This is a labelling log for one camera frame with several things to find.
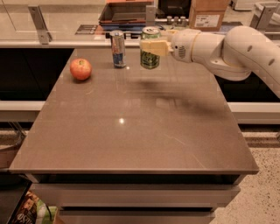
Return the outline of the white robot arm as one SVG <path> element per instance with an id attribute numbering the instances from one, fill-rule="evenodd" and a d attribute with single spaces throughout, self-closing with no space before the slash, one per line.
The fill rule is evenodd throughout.
<path id="1" fill-rule="evenodd" d="M 252 27 L 236 26 L 226 34 L 194 29 L 165 31 L 160 38 L 142 40 L 140 49 L 199 63 L 230 81 L 243 81 L 254 73 L 280 98 L 280 47 Z"/>

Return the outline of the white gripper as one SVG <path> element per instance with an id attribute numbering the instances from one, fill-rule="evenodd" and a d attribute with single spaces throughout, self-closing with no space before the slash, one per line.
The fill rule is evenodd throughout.
<path id="1" fill-rule="evenodd" d="M 167 56 L 169 53 L 175 60 L 185 63 L 192 62 L 194 41 L 200 34 L 199 30 L 185 29 L 161 31 L 162 39 L 144 39 L 140 41 L 140 49 L 157 56 Z"/>

